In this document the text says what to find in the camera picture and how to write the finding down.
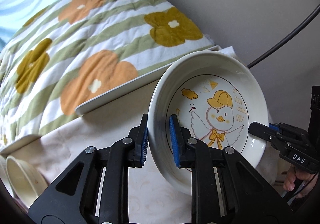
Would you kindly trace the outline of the duck pattern plate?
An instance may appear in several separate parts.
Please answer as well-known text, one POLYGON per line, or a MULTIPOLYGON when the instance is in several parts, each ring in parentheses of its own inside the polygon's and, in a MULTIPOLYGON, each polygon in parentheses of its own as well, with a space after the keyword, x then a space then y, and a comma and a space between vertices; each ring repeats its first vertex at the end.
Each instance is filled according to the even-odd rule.
POLYGON ((231 146, 253 167, 259 165, 266 142, 248 128, 253 122, 268 125, 267 105, 256 79, 237 59, 216 51, 188 54, 166 70, 153 92, 148 111, 153 160, 167 182, 190 194, 191 171, 174 162, 171 115, 193 138, 212 148, 231 146))

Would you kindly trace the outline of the large white deep plate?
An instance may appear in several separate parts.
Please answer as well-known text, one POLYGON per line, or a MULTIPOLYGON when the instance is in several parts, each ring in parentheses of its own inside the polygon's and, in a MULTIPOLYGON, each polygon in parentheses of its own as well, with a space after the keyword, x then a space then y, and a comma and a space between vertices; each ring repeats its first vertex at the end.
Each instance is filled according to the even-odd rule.
POLYGON ((6 158, 5 166, 12 189, 21 202, 30 208, 46 190, 48 183, 35 167, 11 155, 6 158))

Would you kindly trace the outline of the cream shallow bowl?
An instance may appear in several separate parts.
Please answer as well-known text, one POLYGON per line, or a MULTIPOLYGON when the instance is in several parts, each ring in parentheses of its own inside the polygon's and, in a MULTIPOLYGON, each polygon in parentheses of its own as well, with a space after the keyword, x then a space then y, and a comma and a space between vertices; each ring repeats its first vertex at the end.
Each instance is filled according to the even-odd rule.
POLYGON ((9 182, 9 178, 7 176, 7 169, 6 169, 6 164, 5 164, 5 158, 3 156, 0 156, 0 160, 1 160, 1 169, 0 169, 0 175, 1 175, 1 180, 5 186, 5 188, 8 190, 9 194, 12 197, 15 197, 15 193, 13 191, 13 189, 11 188, 10 182, 9 182))

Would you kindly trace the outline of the cream patterned tablecloth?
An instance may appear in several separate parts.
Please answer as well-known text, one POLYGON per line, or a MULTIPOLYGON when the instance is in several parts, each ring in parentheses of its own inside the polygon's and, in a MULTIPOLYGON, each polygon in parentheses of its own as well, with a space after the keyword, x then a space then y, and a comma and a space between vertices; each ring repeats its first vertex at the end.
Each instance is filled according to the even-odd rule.
POLYGON ((256 167, 268 126, 266 102, 247 67, 221 52, 174 62, 139 126, 112 146, 87 147, 23 212, 1 193, 1 223, 128 223, 130 168, 147 153, 162 176, 191 193, 191 223, 267 223, 278 193, 256 167))

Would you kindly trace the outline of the small white rectangular tray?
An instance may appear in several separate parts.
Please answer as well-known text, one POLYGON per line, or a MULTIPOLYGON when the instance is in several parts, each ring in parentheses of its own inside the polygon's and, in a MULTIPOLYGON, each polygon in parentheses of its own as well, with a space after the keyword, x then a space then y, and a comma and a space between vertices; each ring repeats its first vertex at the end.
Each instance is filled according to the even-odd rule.
POLYGON ((27 136, 24 136, 23 138, 15 140, 12 144, 6 146, 5 148, 3 148, 1 150, 1 155, 7 156, 7 155, 21 149, 22 147, 28 145, 29 143, 34 142, 35 140, 37 140, 39 138, 41 138, 40 135, 27 135, 27 136))

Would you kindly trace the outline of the floral striped quilt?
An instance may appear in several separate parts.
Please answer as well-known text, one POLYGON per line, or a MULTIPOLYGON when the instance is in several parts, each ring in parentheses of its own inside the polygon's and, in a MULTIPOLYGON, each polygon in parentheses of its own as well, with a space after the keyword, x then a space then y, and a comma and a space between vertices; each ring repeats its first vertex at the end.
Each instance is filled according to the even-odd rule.
POLYGON ((81 104, 214 46, 167 0, 59 0, 1 51, 1 148, 76 119, 81 104))

